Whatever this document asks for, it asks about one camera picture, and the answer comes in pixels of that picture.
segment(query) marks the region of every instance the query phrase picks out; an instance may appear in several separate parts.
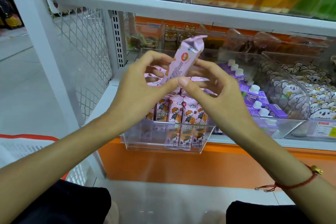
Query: price tag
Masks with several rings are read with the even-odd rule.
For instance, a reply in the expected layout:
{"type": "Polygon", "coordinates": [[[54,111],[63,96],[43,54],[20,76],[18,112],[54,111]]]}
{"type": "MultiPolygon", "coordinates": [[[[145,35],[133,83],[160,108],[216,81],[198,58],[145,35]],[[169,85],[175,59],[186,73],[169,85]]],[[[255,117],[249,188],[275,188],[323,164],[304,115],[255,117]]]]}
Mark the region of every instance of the price tag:
{"type": "Polygon", "coordinates": [[[319,121],[313,136],[336,137],[336,123],[319,121]]]}

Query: red string bracelet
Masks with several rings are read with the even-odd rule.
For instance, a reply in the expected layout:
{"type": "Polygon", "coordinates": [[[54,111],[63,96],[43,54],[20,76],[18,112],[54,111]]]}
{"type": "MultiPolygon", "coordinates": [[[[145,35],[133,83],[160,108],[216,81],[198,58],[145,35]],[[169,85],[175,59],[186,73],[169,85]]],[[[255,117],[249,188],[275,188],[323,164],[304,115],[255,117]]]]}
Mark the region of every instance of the red string bracelet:
{"type": "Polygon", "coordinates": [[[311,167],[307,166],[307,167],[311,170],[313,175],[308,180],[306,180],[304,182],[301,182],[299,184],[295,184],[295,185],[292,185],[292,186],[281,185],[281,184],[278,184],[277,182],[275,182],[274,185],[265,185],[265,186],[261,186],[261,187],[256,187],[255,190],[259,190],[259,189],[263,189],[263,188],[270,188],[270,189],[264,189],[264,192],[272,192],[272,191],[275,191],[276,187],[281,188],[281,189],[295,189],[295,188],[299,188],[299,187],[302,187],[302,186],[310,183],[313,179],[315,179],[315,177],[317,177],[317,175],[322,175],[323,174],[323,171],[321,169],[319,169],[317,166],[311,166],[311,167]]]}

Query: wire mesh panel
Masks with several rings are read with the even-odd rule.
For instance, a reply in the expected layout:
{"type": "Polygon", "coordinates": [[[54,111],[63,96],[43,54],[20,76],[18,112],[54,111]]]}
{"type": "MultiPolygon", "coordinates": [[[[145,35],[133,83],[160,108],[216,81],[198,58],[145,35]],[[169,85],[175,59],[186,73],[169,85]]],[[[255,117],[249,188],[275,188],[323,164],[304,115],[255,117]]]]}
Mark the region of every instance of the wire mesh panel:
{"type": "Polygon", "coordinates": [[[64,64],[73,80],[84,118],[89,117],[112,77],[100,9],[77,8],[53,22],[64,64]]]}

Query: store aisle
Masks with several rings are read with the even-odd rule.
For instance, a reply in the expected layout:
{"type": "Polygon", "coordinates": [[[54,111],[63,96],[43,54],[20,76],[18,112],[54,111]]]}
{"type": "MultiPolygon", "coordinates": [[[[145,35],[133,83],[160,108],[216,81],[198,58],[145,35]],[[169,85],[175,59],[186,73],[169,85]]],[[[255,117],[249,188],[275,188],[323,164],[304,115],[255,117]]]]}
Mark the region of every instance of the store aisle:
{"type": "Polygon", "coordinates": [[[0,133],[62,138],[67,132],[34,48],[0,61],[0,133]]]}
{"type": "Polygon", "coordinates": [[[96,180],[118,204],[120,223],[216,224],[231,202],[278,205],[275,195],[254,189],[96,180]]]}

